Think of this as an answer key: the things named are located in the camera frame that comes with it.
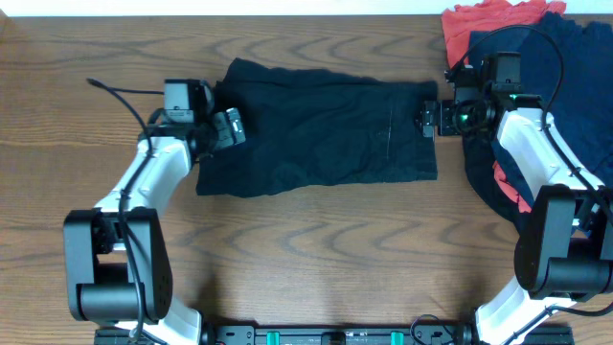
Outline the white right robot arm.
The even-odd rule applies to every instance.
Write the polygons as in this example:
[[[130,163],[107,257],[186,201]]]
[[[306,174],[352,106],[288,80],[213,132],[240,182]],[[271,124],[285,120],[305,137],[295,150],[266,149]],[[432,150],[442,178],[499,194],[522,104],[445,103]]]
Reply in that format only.
[[[576,307],[612,290],[612,191],[581,172],[539,97],[426,101],[416,125],[426,138],[445,127],[453,135],[493,133],[534,199],[514,250],[513,277],[457,329],[455,343],[524,344],[558,312],[598,317],[612,311]]]

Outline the black shorts white waistband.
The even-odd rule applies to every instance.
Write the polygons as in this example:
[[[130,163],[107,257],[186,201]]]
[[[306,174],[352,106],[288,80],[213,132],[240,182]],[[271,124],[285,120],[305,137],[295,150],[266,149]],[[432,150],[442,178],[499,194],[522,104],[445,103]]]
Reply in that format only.
[[[275,195],[309,185],[434,180],[435,147],[414,120],[433,81],[385,82],[235,59],[214,88],[246,140],[201,161],[200,196]]]

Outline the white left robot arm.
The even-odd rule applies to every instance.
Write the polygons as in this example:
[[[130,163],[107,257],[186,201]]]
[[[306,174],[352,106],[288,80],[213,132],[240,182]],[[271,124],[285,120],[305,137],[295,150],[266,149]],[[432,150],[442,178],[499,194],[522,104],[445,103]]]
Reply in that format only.
[[[118,184],[65,218],[68,309],[100,325],[98,344],[213,344],[214,328],[173,294],[160,219],[199,157],[244,142],[241,117],[229,108],[186,122],[158,109],[142,127]]]

